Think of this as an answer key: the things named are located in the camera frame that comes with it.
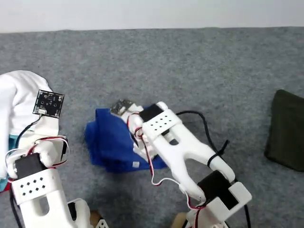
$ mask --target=blue towel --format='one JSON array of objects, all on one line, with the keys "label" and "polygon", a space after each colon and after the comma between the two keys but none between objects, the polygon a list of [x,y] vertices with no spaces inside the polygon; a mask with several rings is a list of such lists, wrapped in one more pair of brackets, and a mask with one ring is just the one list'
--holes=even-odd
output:
[{"label": "blue towel", "polygon": [[[87,124],[85,140],[93,165],[100,165],[110,172],[127,172],[148,169],[149,164],[133,152],[131,139],[126,124],[110,114],[109,109],[96,109],[96,120]],[[160,157],[153,160],[155,169],[166,167]]]}]

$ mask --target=white fabric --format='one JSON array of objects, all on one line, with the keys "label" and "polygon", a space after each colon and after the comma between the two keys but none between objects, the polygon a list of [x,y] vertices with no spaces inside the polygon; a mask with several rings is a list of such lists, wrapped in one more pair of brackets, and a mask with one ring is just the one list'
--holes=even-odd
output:
[{"label": "white fabric", "polygon": [[0,178],[7,176],[5,155],[9,135],[19,135],[30,123],[38,119],[33,114],[38,90],[52,91],[48,82],[30,71],[12,71],[0,75]]}]

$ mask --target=floor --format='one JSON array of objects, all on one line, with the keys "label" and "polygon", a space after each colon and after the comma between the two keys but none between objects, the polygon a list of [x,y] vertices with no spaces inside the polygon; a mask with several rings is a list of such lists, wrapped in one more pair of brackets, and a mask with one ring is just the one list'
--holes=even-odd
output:
[{"label": "floor", "polygon": [[[72,154],[59,168],[66,197],[85,199],[111,228],[168,228],[187,211],[173,183],[150,184],[148,171],[107,173],[90,164],[84,141],[95,109],[119,98],[149,105],[164,101],[173,111],[202,111],[224,159],[251,192],[252,227],[304,224],[304,175],[264,157],[270,105],[277,89],[304,97],[304,28],[204,28],[59,31],[0,34],[0,74],[30,70],[66,95],[60,132]],[[207,143],[198,117],[183,121]],[[209,170],[187,161],[200,181]],[[171,176],[168,169],[157,178]],[[0,223],[15,228],[7,193],[0,195]],[[228,220],[246,227],[245,214]]]}]

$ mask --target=green fabric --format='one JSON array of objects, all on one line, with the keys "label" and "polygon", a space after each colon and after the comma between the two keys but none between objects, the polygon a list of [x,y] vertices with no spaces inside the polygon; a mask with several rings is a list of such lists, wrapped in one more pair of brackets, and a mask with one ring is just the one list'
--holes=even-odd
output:
[{"label": "green fabric", "polygon": [[304,99],[278,90],[265,156],[296,171],[304,171]]}]

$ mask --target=cable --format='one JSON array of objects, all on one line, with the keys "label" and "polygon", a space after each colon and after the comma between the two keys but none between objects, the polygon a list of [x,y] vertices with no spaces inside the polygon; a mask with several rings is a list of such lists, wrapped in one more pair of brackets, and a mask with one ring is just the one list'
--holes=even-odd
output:
[{"label": "cable", "polygon": [[66,163],[66,162],[67,162],[67,159],[68,159],[68,157],[69,157],[69,155],[70,155],[70,153],[71,153],[71,149],[70,149],[70,147],[69,147],[69,145],[68,145],[68,142],[67,142],[67,140],[66,140],[65,138],[59,137],[59,136],[50,136],[50,137],[45,137],[45,138],[37,139],[37,140],[35,141],[35,145],[32,146],[32,148],[35,147],[35,146],[38,144],[39,141],[51,141],[51,140],[61,140],[61,141],[63,141],[63,142],[66,144],[66,147],[67,147],[66,160],[64,160],[64,161],[62,161],[62,162],[60,162],[60,163],[54,164],[54,165],[51,167],[51,168],[54,168],[54,167],[57,167],[57,166],[59,166],[59,165],[62,165],[62,164],[64,164],[64,163]]},{"label": "cable", "polygon": [[194,228],[198,228],[198,225],[199,225],[199,212],[200,212],[201,209],[198,210],[198,212],[196,212],[196,215],[195,215],[195,220],[194,220]]},{"label": "cable", "polygon": [[9,193],[10,193],[9,194],[9,200],[10,200],[9,202],[10,202],[11,210],[13,211],[15,220],[16,220],[17,225],[18,225],[18,228],[22,228],[20,218],[19,218],[19,216],[17,214],[17,211],[16,211],[16,208],[15,208],[15,200],[14,200],[14,193],[13,193],[12,187],[10,188]]},{"label": "cable", "polygon": [[206,121],[203,113],[200,113],[198,111],[193,111],[193,110],[187,110],[187,111],[182,111],[182,112],[176,113],[176,115],[182,115],[182,114],[197,114],[197,115],[199,115],[202,118],[203,123],[204,123],[204,128],[205,128],[205,133],[206,133],[206,137],[207,137],[208,143],[209,143],[210,147],[215,152],[218,152],[218,150],[215,147],[213,141],[211,140],[211,137],[210,137],[210,134],[209,134],[209,129],[208,129],[208,124],[207,124],[207,121]]},{"label": "cable", "polygon": [[249,209],[248,209],[248,205],[247,204],[244,206],[244,209],[245,209],[247,227],[251,228],[251,221],[250,221]]},{"label": "cable", "polygon": [[202,210],[206,207],[205,203],[202,206],[197,206],[197,207],[192,206],[190,196],[187,193],[186,196],[187,196],[187,206],[190,210]]},{"label": "cable", "polygon": [[146,143],[144,142],[142,136],[141,136],[141,140],[142,140],[142,142],[143,142],[144,148],[145,148],[145,150],[146,150],[146,155],[147,155],[147,158],[148,158],[150,173],[151,173],[151,176],[152,176],[152,178],[151,178],[151,183],[152,183],[152,185],[154,185],[154,186],[160,186],[164,181],[173,181],[174,183],[176,183],[176,184],[179,185],[179,183],[178,183],[176,180],[174,180],[174,179],[172,179],[172,178],[167,178],[167,177],[161,179],[161,180],[160,180],[159,182],[157,182],[157,183],[154,183],[154,181],[153,181],[153,180],[154,180],[154,167],[153,167],[153,163],[152,163],[152,161],[151,161],[151,157],[150,157],[150,155],[149,155],[149,152],[148,152]]},{"label": "cable", "polygon": [[19,146],[19,141],[20,141],[20,138],[22,137],[22,135],[23,135],[31,126],[37,124],[37,123],[39,122],[39,120],[41,119],[41,117],[43,117],[42,114],[39,115],[39,118],[38,118],[36,121],[34,121],[34,122],[32,122],[31,124],[29,124],[28,126],[26,126],[26,127],[22,130],[22,132],[18,135],[17,140],[16,140],[16,147],[17,147],[17,148],[18,148],[18,146]]},{"label": "cable", "polygon": [[[209,160],[208,160],[208,166],[210,165],[211,161],[213,158],[217,157],[217,156],[221,156],[224,153],[225,148],[227,147],[227,145],[229,144],[229,140],[226,140],[224,145],[222,146],[222,148],[218,151],[217,148],[215,147],[213,141],[211,140],[210,134],[209,134],[209,129],[208,129],[208,124],[207,121],[203,115],[203,113],[200,113],[198,111],[193,111],[193,110],[188,110],[188,111],[182,111],[179,113],[176,113],[176,115],[181,115],[181,114],[197,114],[199,115],[203,122],[204,122],[204,128],[205,128],[205,132],[206,132],[206,137],[208,140],[208,143],[210,144],[211,148],[216,152],[216,154],[214,154]],[[247,227],[251,228],[251,221],[250,221],[250,214],[249,214],[249,209],[248,209],[248,205],[244,205],[244,209],[245,209],[245,215],[246,215],[246,221],[247,221]]]}]

